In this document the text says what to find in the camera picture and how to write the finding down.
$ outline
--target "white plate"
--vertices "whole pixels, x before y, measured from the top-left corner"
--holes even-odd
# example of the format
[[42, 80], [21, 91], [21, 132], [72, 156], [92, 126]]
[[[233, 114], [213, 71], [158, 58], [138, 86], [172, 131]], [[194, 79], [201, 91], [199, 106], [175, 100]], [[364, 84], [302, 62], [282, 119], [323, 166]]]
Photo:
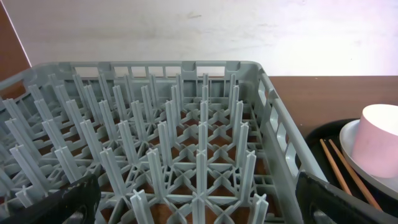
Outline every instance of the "white plate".
[[375, 188], [384, 192], [388, 196], [398, 200], [398, 177], [387, 179], [367, 174], [362, 170], [362, 168], [360, 168], [359, 165], [357, 165], [357, 163], [354, 162], [353, 158], [351, 157], [358, 125], [359, 120], [355, 120], [346, 124], [340, 131], [341, 149], [345, 159], [347, 160], [348, 164], [371, 185], [375, 186]]

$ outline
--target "white backdrop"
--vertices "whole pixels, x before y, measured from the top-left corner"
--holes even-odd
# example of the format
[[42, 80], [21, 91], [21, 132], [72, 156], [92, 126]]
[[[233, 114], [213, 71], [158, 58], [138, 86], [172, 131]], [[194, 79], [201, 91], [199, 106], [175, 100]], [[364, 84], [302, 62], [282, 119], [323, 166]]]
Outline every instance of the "white backdrop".
[[32, 65], [253, 60], [268, 75], [398, 75], [395, 0], [3, 0]]

